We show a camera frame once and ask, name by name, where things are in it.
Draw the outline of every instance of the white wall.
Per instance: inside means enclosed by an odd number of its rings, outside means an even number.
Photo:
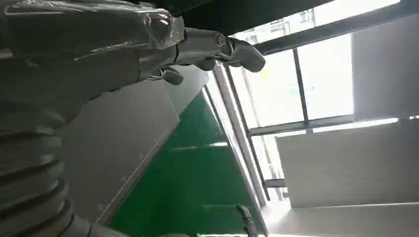
[[[355,118],[419,114],[419,15],[352,36]]]
[[[164,81],[168,95],[176,109],[178,115],[182,113],[195,96],[202,90],[204,85],[210,79],[208,72],[205,72],[194,65],[190,66],[172,66],[178,72],[182,73],[184,79],[180,85],[172,85]]]
[[[419,235],[419,205],[382,205],[263,211],[270,237],[414,237]]]
[[[419,201],[419,121],[277,138],[293,207]]]

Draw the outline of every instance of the bright light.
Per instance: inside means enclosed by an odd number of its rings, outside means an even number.
[[[313,132],[317,133],[317,132],[361,128],[361,127],[372,127],[372,126],[378,126],[378,125],[383,125],[383,124],[395,123],[398,120],[399,120],[398,118],[388,118],[388,119],[380,119],[380,120],[365,121],[365,122],[354,122],[354,123],[336,125],[336,126],[330,126],[330,127],[314,128]]]

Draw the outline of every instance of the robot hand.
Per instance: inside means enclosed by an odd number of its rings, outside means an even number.
[[[0,12],[0,236],[123,236],[73,212],[54,131],[104,92],[181,83],[171,65],[211,70],[218,60],[257,72],[265,63],[246,42],[125,1],[0,0]]]

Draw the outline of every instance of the green panel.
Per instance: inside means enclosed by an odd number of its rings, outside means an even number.
[[[202,93],[180,118],[111,227],[132,237],[244,233],[235,205],[255,207],[231,148],[213,145],[226,138]]]

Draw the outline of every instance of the gray robot arm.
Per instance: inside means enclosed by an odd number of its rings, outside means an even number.
[[[163,9],[119,0],[1,1],[0,236],[123,236],[73,212],[54,131],[102,93],[150,78],[179,84],[171,65],[211,70],[215,60],[252,72],[265,63],[251,45],[185,28]]]

